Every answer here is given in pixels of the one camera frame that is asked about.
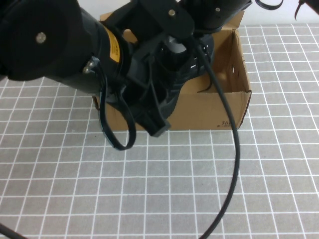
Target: gray grid surface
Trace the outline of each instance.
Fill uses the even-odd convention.
[[[211,238],[318,239],[319,24],[240,33],[254,94],[236,193]],[[117,152],[89,96],[48,79],[0,82],[0,222],[30,238],[198,238],[233,160],[230,131],[139,132]]]

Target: open cardboard box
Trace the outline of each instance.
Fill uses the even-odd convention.
[[[100,16],[107,19],[110,13]],[[237,28],[244,12],[236,15],[223,29],[213,34],[215,62],[213,69],[223,86],[231,106],[237,127],[243,122],[251,98],[243,50]],[[127,41],[136,38],[130,31],[124,34]],[[198,93],[209,85],[207,74],[188,81],[182,88],[174,113],[168,118],[171,130],[216,130],[230,129],[229,119],[215,88]],[[127,130],[121,113],[107,106],[107,119],[112,130]]]

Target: yellow label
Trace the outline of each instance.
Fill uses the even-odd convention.
[[[116,39],[115,35],[105,27],[108,35],[109,35],[109,39],[110,39],[110,58],[114,61],[116,61],[117,63],[120,62],[120,56],[121,56],[121,51],[120,51],[120,46],[119,46],[119,42]]]

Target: black strap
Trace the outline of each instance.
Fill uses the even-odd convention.
[[[280,4],[278,5],[268,5],[268,4],[265,4],[263,2],[261,2],[261,0],[256,0],[256,3],[261,6],[262,8],[266,9],[266,10],[277,10],[278,8],[281,7],[281,5],[283,4],[284,0],[281,1]]]
[[[297,20],[298,12],[299,12],[301,6],[304,5],[304,4],[305,4],[305,2],[304,2],[303,0],[300,0],[300,1],[299,1],[298,8],[297,8],[297,10],[296,10],[296,12],[295,12],[295,19],[296,19],[296,20]]]
[[[117,99],[118,99],[118,106],[119,106],[119,111],[122,113],[124,119],[127,122],[127,125],[129,127],[129,141],[126,146],[123,146],[119,140],[116,138],[114,135],[112,129],[110,128],[107,118],[106,118],[106,97],[107,97],[107,91],[108,91],[108,84],[107,84],[107,79],[104,74],[104,71],[100,65],[100,62],[97,63],[97,74],[99,77],[102,79],[101,82],[101,94],[100,94],[100,108],[99,108],[99,117],[100,117],[100,124],[102,131],[104,133],[104,136],[106,139],[109,141],[111,146],[113,146],[115,149],[124,151],[127,149],[130,149],[133,147],[135,141],[136,141],[136,125],[135,125],[135,120],[134,117],[130,111],[130,108],[124,101],[122,95],[120,92],[117,92]]]

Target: black wire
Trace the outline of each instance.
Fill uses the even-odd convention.
[[[99,118],[100,118],[100,124],[102,128],[102,132],[110,145],[112,145],[117,150],[127,150],[133,147],[137,132],[136,132],[136,126],[135,121],[132,116],[132,113],[127,106],[126,102],[123,100],[120,93],[117,92],[117,98],[118,98],[118,107],[120,112],[122,113],[124,119],[127,122],[128,128],[129,128],[129,140],[127,142],[127,145],[122,145],[116,136],[114,135],[112,129],[110,128],[107,117],[106,117],[106,97],[107,97],[107,91],[108,91],[108,81],[104,74],[103,68],[100,64],[100,61],[97,58],[95,59],[95,63],[97,64],[96,70],[98,72],[98,76],[101,79],[101,92],[100,92],[100,108],[98,110],[99,112]]]
[[[7,228],[5,225],[3,225],[1,223],[0,223],[0,234],[4,235],[10,239],[27,239],[24,236],[21,236],[20,234],[11,230],[10,228]]]
[[[234,135],[234,142],[235,142],[235,151],[236,151],[236,156],[235,156],[235,165],[234,165],[234,172],[233,172],[233,178],[231,180],[231,184],[230,184],[230,188],[227,194],[227,197],[225,199],[225,202],[223,204],[223,206],[221,207],[217,217],[215,218],[214,222],[211,224],[211,226],[207,229],[207,231],[199,238],[199,239],[206,239],[209,237],[209,235],[216,229],[216,227],[218,226],[218,224],[220,223],[222,217],[224,216],[230,201],[233,197],[234,191],[235,191],[235,187],[236,187],[236,183],[237,183],[237,179],[238,179],[238,173],[239,173],[239,165],[240,165],[240,143],[239,143],[239,136],[238,136],[238,131],[237,131],[237,127],[236,127],[236,123],[235,123],[235,119],[233,116],[233,113],[231,111],[231,108],[229,106],[229,103],[227,102],[227,99],[224,95],[224,92],[218,82],[217,77],[215,76],[210,63],[207,60],[207,56],[204,54],[203,50],[202,50],[202,46],[195,40],[194,37],[192,37],[190,39],[190,43],[192,44],[192,46],[194,47],[194,49],[196,50],[197,53],[197,57],[201,60],[201,62],[204,64],[204,67],[206,69],[206,71],[208,72],[209,76],[211,77],[217,92],[220,96],[220,99],[225,107],[225,110],[227,112],[232,130],[233,130],[233,135]]]
[[[300,0],[300,1],[299,1],[299,4],[298,4],[298,7],[297,7],[297,10],[296,10],[296,12],[295,12],[295,20],[297,20],[298,12],[299,12],[299,10],[300,10],[301,6],[302,6],[302,5],[304,5],[304,4],[305,4],[304,0]]]

